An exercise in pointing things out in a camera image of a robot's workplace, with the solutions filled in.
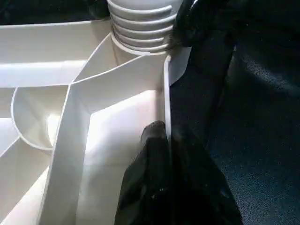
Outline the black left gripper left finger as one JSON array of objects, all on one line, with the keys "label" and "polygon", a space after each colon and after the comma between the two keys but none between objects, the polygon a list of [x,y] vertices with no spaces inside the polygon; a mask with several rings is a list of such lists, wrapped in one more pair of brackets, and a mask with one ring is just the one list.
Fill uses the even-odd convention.
[{"label": "black left gripper left finger", "polygon": [[171,224],[170,188],[170,152],[165,124],[155,121],[144,128],[140,150],[124,172],[115,224]]}]

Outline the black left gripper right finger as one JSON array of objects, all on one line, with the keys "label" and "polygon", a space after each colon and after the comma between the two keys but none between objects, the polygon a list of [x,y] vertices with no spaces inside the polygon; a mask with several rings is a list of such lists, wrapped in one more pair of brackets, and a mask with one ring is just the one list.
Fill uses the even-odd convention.
[{"label": "black left gripper right finger", "polygon": [[172,171],[177,224],[243,224],[225,176],[187,127],[172,131]]}]

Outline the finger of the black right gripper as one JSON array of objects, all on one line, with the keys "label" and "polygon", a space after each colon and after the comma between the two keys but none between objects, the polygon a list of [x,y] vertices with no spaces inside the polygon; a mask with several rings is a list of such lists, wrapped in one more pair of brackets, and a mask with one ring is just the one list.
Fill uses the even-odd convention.
[{"label": "finger of the black right gripper", "polygon": [[170,45],[192,47],[213,30],[236,30],[239,20],[239,11],[227,0],[184,0],[174,20]]}]

